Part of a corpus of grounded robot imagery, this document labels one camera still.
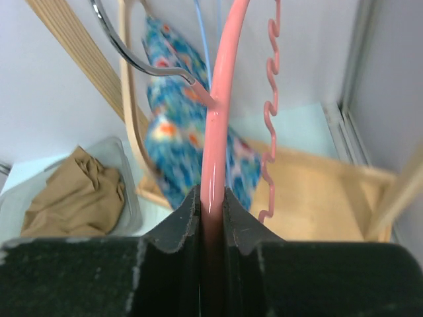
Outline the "pink plastic hanger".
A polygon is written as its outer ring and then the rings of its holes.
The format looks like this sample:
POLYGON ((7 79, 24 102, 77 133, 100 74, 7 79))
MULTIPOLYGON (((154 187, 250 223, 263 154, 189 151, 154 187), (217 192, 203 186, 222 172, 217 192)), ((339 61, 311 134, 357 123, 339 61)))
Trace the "pink plastic hanger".
POLYGON ((193 188, 175 217, 186 219, 186 232, 176 250, 160 246, 159 233, 170 221, 165 220, 141 237, 143 267, 160 256, 187 260, 195 275, 184 272, 181 283, 194 289, 181 292, 178 311, 188 316, 188 305, 194 303, 197 316, 269 316, 266 303, 261 248, 266 243, 279 243, 281 238, 264 226, 274 207, 260 212, 258 218, 247 213, 233 193, 224 186, 225 148, 229 122, 230 95, 239 37, 248 8, 247 1, 235 1, 223 28, 213 83, 206 90, 193 75, 181 68, 157 68, 140 60, 127 47, 123 28, 115 29, 100 1, 92 1, 95 12, 110 43, 120 54, 124 65, 122 78, 131 79, 132 69, 148 75, 184 78, 207 108, 201 183, 193 188))

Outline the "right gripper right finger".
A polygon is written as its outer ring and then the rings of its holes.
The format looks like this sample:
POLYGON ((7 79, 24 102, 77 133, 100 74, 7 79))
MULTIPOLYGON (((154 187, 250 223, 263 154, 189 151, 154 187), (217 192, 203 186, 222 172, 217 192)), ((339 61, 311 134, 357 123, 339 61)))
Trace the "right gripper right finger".
POLYGON ((402 246, 290 242, 223 203, 227 316, 421 316, 422 270, 402 246))

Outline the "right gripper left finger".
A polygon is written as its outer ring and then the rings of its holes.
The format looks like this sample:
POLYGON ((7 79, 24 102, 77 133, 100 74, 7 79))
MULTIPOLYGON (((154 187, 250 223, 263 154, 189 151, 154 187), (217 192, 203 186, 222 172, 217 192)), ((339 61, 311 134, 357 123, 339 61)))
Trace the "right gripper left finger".
POLYGON ((198 316, 200 189, 142 236, 16 238, 2 316, 198 316))

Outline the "blue floral skirt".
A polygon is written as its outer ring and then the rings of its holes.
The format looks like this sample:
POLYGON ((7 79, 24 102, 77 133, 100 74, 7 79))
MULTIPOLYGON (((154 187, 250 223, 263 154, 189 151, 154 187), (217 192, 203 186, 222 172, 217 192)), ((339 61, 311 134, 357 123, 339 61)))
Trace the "blue floral skirt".
MULTIPOLYGON (((145 19, 143 47, 154 67, 180 67, 208 88, 206 64, 176 30, 157 18, 145 19)), ((173 209, 201 182, 206 131, 206 107, 180 76, 152 77, 147 99, 153 119, 144 147, 161 175, 157 179, 173 209)), ((260 180, 261 156, 232 128, 227 130, 232 192, 249 210, 260 180)))

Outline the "beige wooden hanger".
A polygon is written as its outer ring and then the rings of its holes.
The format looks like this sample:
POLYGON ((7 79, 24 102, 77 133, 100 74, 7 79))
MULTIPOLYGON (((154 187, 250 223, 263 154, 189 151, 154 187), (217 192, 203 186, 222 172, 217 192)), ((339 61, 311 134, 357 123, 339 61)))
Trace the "beige wooden hanger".
MULTIPOLYGON (((130 36, 130 9, 134 1, 118 1, 119 7, 119 36, 124 45, 131 51, 130 36)), ((148 120, 137 105, 135 81, 132 66, 123 58, 120 58, 120 79, 122 90, 122 105, 124 109, 124 121, 130 147, 140 167, 152 177, 158 176, 159 171, 149 158, 143 144, 143 137, 148 128, 148 120)))

